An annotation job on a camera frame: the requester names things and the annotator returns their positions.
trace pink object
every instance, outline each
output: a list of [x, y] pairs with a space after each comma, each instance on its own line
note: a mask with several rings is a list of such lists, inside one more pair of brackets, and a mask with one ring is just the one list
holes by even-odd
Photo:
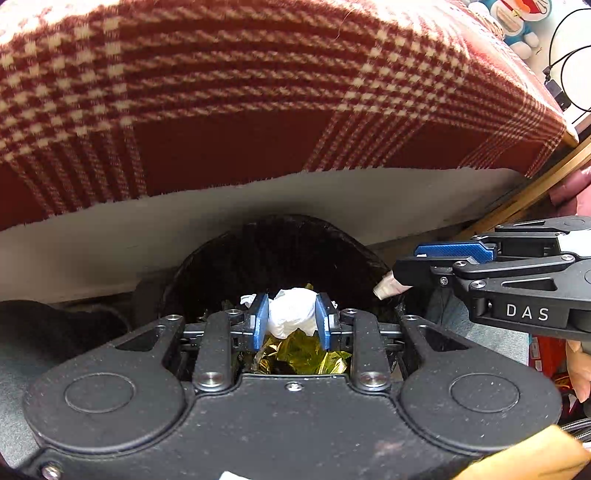
[[586, 215], [591, 216], [591, 187], [585, 188], [576, 197], [558, 208], [558, 216]]
[[548, 191], [552, 205], [555, 207], [562, 205], [564, 202], [577, 196], [589, 185], [591, 185], [591, 165], [587, 165], [588, 166], [585, 166], [580, 170], [572, 172], [565, 179], [559, 182], [559, 184], [552, 187]]

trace black cable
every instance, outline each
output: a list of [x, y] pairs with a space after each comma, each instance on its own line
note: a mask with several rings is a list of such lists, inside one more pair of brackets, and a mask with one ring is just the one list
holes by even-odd
[[574, 105], [576, 108], [578, 108], [579, 110], [582, 110], [583, 112], [591, 112], [591, 108], [584, 108], [580, 105], [577, 105], [576, 103], [573, 102], [572, 98], [569, 96], [568, 93], [566, 93], [566, 87], [564, 86], [564, 82], [563, 82], [563, 75], [564, 75], [564, 67], [566, 65], [566, 63], [572, 58], [572, 56], [581, 51], [581, 50], [585, 50], [586, 48], [591, 48], [591, 45], [585, 45], [583, 47], [579, 47], [579, 48], [575, 48], [574, 50], [568, 52], [567, 54], [561, 56], [558, 60], [556, 60], [554, 63], [552, 62], [552, 45], [554, 44], [554, 38], [556, 36], [556, 33], [558, 32], [558, 29], [560, 28], [560, 26], [562, 25], [562, 23], [571, 15], [575, 14], [576, 12], [582, 12], [584, 10], [590, 10], [591, 8], [578, 8], [576, 10], [573, 10], [572, 12], [568, 13], [560, 22], [558, 22], [558, 25], [556, 25], [556, 28], [554, 29], [554, 33], [552, 33], [552, 37], [550, 38], [550, 46], [548, 48], [548, 66], [544, 69], [544, 74], [546, 75], [546, 82], [550, 81], [550, 71], [552, 70], [552, 68], [554, 68], [554, 66], [556, 66], [556, 64], [558, 64], [559, 62], [561, 62], [562, 60], [564, 60], [564, 63], [562, 64], [562, 67], [560, 68], [560, 83], [562, 85], [562, 91], [564, 92], [564, 94], [566, 95], [566, 98], [569, 99], [570, 103], [572, 105]]
[[591, 419], [580, 419], [562, 425], [560, 428], [565, 432], [575, 432], [576, 430], [591, 427]]
[[591, 427], [587, 427], [573, 435], [575, 440], [588, 442], [591, 439]]

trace trash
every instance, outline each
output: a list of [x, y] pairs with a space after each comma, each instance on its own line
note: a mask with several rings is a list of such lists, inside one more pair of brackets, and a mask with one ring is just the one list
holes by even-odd
[[[274, 299], [269, 300], [267, 332], [279, 339], [287, 338], [298, 328], [306, 335], [314, 335], [317, 330], [314, 311], [316, 295], [316, 292], [309, 288], [280, 290]], [[255, 296], [256, 294], [243, 295], [240, 304], [250, 307]]]
[[[308, 336], [297, 329], [284, 340], [269, 336], [255, 355], [253, 372], [267, 375], [339, 375], [349, 368], [346, 360], [350, 356], [347, 352], [325, 352], [317, 335]], [[288, 364], [293, 372], [277, 371], [279, 362]]]

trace blue gripper pad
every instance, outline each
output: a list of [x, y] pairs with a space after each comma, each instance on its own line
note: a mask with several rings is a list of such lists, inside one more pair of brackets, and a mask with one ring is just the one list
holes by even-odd
[[255, 331], [252, 334], [252, 344], [254, 351], [258, 352], [265, 341], [265, 334], [267, 332], [267, 323], [269, 322], [269, 295], [265, 293], [261, 305], [256, 311], [255, 316]]
[[320, 295], [316, 296], [314, 310], [316, 312], [316, 326], [318, 327], [320, 347], [322, 347], [322, 350], [328, 350], [330, 348], [329, 314], [326, 308], [324, 308], [324, 303], [322, 303]]
[[441, 242], [437, 244], [419, 245], [414, 256], [428, 257], [472, 257], [478, 263], [492, 262], [495, 249], [487, 248], [482, 242]]

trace trash bag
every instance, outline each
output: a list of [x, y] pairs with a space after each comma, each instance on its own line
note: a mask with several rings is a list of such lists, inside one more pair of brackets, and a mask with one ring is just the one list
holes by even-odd
[[398, 320], [398, 299], [378, 300], [374, 286], [390, 268], [371, 250], [323, 220], [278, 215], [247, 223], [189, 255], [164, 289], [160, 316], [188, 322], [239, 306], [240, 297], [306, 287], [326, 292], [340, 309], [356, 308], [381, 322]]

